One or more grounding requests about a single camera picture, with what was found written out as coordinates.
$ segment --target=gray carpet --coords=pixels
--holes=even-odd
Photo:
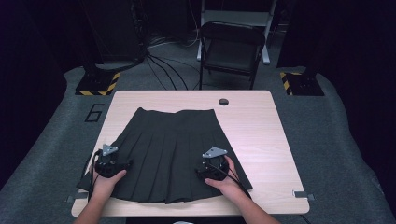
[[[318,75],[324,97],[288,96],[281,71],[301,72],[303,68],[276,68],[282,35],[276,35],[269,49],[271,64],[260,64],[255,90],[273,94],[305,191],[314,194],[305,217],[311,223],[396,223],[372,170],[362,161],[347,126],[347,115],[332,84]],[[188,88],[196,86],[199,75],[197,44],[179,44],[149,49],[152,55],[178,60],[169,62],[183,77]],[[107,64],[114,67],[119,64]],[[155,74],[145,61],[121,73],[115,91],[172,90],[172,84],[155,64]],[[164,65],[178,90],[184,86]],[[91,155],[113,94],[76,96],[75,87],[83,76],[76,68],[66,74],[64,99],[44,132],[0,192],[0,223],[71,223],[71,203],[67,196],[77,192],[85,160]],[[247,89],[244,77],[221,82],[205,75],[206,90]],[[93,104],[103,113],[98,122],[84,122]],[[306,223],[300,216],[276,216],[282,223]],[[104,217],[101,223],[124,223],[125,218]]]

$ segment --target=pleated skirt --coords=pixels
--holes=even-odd
[[[165,113],[138,108],[111,146],[119,148],[117,162],[133,162],[114,188],[112,197],[118,199],[176,203],[221,195],[195,173],[202,166],[202,154],[212,146],[228,150],[239,179],[252,189],[214,110]],[[87,189],[87,180],[84,177],[78,187]]]

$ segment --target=forearm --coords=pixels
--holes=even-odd
[[[84,207],[81,214],[75,220],[74,224],[96,224],[102,215],[103,208],[105,207],[106,201],[97,200],[94,197],[90,199],[88,204]]]
[[[279,223],[272,216],[262,210],[246,195],[240,195],[232,199],[233,203],[241,211],[242,217],[247,224],[275,224]]]

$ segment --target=person's left hand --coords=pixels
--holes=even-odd
[[[116,186],[117,182],[119,182],[126,174],[126,170],[121,170],[111,178],[105,178],[99,175],[94,169],[91,169],[91,172],[93,172],[94,182],[92,197],[102,202],[105,202],[110,198],[114,186]]]

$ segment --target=person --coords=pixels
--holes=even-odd
[[[237,179],[238,176],[235,171],[233,161],[228,156],[225,156],[225,159],[230,165],[230,171],[228,174]],[[125,176],[125,174],[126,171],[122,170],[111,178],[105,178],[93,170],[93,177],[97,177],[97,179],[93,186],[92,197],[74,223],[98,223],[102,210],[105,207],[107,200],[110,198],[114,186]],[[275,218],[254,203],[230,177],[227,176],[222,181],[207,178],[205,179],[205,182],[207,185],[219,189],[228,200],[235,204],[247,224],[279,223]]]

